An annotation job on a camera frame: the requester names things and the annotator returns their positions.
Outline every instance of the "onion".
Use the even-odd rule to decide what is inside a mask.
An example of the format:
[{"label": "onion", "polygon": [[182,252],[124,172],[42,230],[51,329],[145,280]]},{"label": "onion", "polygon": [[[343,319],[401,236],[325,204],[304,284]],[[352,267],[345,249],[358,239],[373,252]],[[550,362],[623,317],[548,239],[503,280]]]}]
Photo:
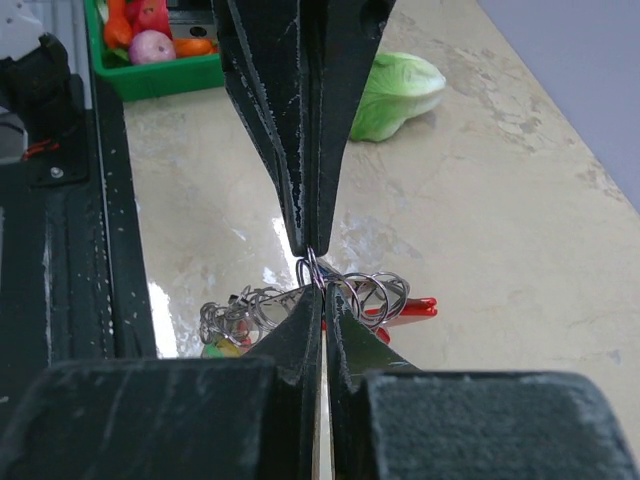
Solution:
[{"label": "onion", "polygon": [[129,47],[129,59],[134,65],[167,62],[175,58],[176,50],[171,39],[155,30],[140,32],[133,37]]}]

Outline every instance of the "screw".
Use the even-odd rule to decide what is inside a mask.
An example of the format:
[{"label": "screw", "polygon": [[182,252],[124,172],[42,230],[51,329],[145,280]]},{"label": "screw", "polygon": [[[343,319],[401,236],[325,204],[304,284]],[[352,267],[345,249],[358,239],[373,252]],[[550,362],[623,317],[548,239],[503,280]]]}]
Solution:
[{"label": "screw", "polygon": [[53,178],[62,178],[64,177],[64,171],[58,167],[51,167],[51,176]]}]

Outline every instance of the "green cabbage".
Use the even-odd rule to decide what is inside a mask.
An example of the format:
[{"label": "green cabbage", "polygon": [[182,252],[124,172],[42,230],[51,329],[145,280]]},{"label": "green cabbage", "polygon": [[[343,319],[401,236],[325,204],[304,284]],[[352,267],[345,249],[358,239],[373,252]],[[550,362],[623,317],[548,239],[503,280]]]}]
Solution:
[{"label": "green cabbage", "polygon": [[379,53],[351,127],[351,140],[386,140],[406,120],[440,103],[446,84],[442,73],[420,57]]}]

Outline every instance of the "green basket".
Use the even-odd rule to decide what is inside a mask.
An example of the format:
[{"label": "green basket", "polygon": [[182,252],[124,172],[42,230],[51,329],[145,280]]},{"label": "green basket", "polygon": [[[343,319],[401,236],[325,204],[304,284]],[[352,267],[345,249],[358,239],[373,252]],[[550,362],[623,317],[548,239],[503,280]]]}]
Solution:
[{"label": "green basket", "polygon": [[152,65],[105,67],[102,62],[105,51],[102,20],[95,0],[85,0],[85,11],[93,69],[113,86],[123,101],[131,102],[224,85],[218,54]]}]

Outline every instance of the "marble tabletop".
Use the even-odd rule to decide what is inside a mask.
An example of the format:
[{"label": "marble tabletop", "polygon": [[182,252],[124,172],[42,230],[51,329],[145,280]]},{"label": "marble tabletop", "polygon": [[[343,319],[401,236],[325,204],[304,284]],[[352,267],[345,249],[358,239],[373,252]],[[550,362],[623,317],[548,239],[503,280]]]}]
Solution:
[{"label": "marble tabletop", "polygon": [[[382,48],[448,87],[389,141],[348,145],[327,258],[438,298],[391,329],[409,361],[583,373],[640,452],[638,214],[474,1],[398,0]],[[158,351],[195,356],[204,302],[295,285],[275,190],[223,89],[126,120]]]}]

